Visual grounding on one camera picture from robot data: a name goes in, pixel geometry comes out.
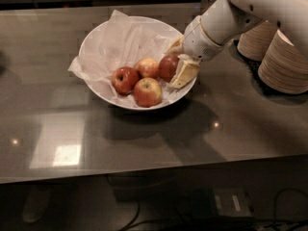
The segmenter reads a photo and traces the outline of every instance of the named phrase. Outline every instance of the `robotic hand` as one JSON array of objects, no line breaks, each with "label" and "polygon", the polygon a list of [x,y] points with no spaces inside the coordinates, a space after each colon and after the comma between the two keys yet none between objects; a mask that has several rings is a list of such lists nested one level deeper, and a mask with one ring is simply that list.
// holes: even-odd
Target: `robotic hand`
[{"label": "robotic hand", "polygon": [[267,20],[308,58],[307,12],[308,0],[217,0],[192,21],[167,53],[188,55],[198,65],[212,60],[235,35]]}]

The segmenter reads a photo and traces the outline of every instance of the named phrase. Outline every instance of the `dark floor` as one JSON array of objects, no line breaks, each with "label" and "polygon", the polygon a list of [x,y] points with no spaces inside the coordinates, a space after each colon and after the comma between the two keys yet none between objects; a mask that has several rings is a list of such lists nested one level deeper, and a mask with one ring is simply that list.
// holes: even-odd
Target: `dark floor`
[{"label": "dark floor", "polygon": [[[52,185],[53,192],[45,215],[33,224],[24,223],[21,213],[34,183],[1,185],[0,230],[121,230],[138,211],[138,202],[135,223],[159,221],[130,230],[162,230],[191,222],[187,201],[193,191],[230,187],[247,190],[254,209],[253,225],[262,230],[274,218],[277,224],[281,219],[308,219],[307,172],[307,157],[292,157],[37,182]],[[290,225],[295,224],[264,230],[288,230]],[[307,230],[307,226],[290,230]]]}]

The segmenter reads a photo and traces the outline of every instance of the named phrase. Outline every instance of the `stack of bowls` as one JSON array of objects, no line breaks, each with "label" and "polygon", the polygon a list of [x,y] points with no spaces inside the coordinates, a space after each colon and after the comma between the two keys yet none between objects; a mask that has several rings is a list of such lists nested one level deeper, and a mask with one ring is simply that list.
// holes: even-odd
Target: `stack of bowls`
[{"label": "stack of bowls", "polygon": [[288,94],[308,90],[308,59],[277,31],[258,70],[269,87]]},{"label": "stack of bowls", "polygon": [[253,29],[241,34],[238,50],[253,61],[261,62],[269,49],[277,27],[265,21]]}]

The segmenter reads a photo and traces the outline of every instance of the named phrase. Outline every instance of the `fruit bowl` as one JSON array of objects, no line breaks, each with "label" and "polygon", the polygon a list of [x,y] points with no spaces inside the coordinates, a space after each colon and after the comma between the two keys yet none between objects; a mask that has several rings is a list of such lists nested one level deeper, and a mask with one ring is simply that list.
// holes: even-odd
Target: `fruit bowl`
[{"label": "fruit bowl", "polygon": [[[149,32],[150,34],[153,34],[155,36],[158,36],[162,39],[165,39],[165,44],[171,44],[175,39],[180,37],[182,34],[174,29],[173,27],[165,24],[162,21],[159,21],[157,19],[149,18],[149,17],[142,17],[142,16],[127,16],[135,25],[142,26],[145,29],[145,32]],[[79,56],[77,58],[82,59],[86,58],[89,56],[92,56],[91,60],[96,61],[96,66],[98,66],[98,62],[100,61],[100,56],[102,51],[104,51],[108,47],[112,47],[108,45],[108,42],[104,41],[104,34],[106,35],[105,30],[107,30],[108,23],[111,23],[109,21],[104,22],[94,28],[84,39],[80,51],[79,51]],[[155,52],[157,60],[159,61],[163,56],[165,51],[167,50],[167,47],[162,45],[159,45],[157,47],[157,50]],[[114,71],[114,66],[108,66],[106,64],[106,69],[103,69],[100,71],[100,75],[102,78],[98,79],[96,77],[89,77],[93,72],[95,72],[97,69],[95,67],[89,67],[87,70],[88,73],[86,74],[80,74],[79,71],[80,69],[83,68],[83,64],[80,64],[79,61],[73,61],[73,64],[70,67],[70,71],[73,71],[78,77],[83,78],[88,87],[100,98],[105,100],[106,102],[116,105],[118,107],[124,108],[124,109],[129,109],[129,110],[135,110],[135,111],[149,111],[149,110],[156,110],[156,109],[161,109],[165,106],[171,105],[175,103],[176,101],[180,100],[182,97],[184,97],[190,89],[193,87],[193,84],[195,82],[195,79],[191,80],[186,86],[184,86],[180,90],[175,90],[171,89],[167,83],[162,83],[162,88],[163,88],[163,101],[159,105],[152,106],[149,108],[143,108],[137,106],[137,104],[134,101],[134,98],[132,94],[128,96],[120,96],[117,95],[113,87],[110,85],[110,80],[111,80],[111,74]]]}]

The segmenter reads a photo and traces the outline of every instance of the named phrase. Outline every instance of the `apple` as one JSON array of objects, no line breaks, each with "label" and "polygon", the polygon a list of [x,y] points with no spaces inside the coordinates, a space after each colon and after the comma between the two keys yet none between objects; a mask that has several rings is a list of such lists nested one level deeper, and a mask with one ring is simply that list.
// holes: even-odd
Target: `apple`
[{"label": "apple", "polygon": [[112,85],[118,94],[128,95],[139,79],[139,74],[133,67],[123,66],[113,72]]},{"label": "apple", "polygon": [[161,103],[163,98],[161,84],[149,77],[142,78],[135,84],[133,94],[136,103],[145,108]]},{"label": "apple", "polygon": [[135,69],[140,74],[142,78],[150,77],[153,79],[159,76],[158,61],[153,58],[145,57],[137,61],[135,64]]},{"label": "apple", "polygon": [[175,55],[166,55],[159,62],[159,77],[170,82],[175,75],[180,59]]}]

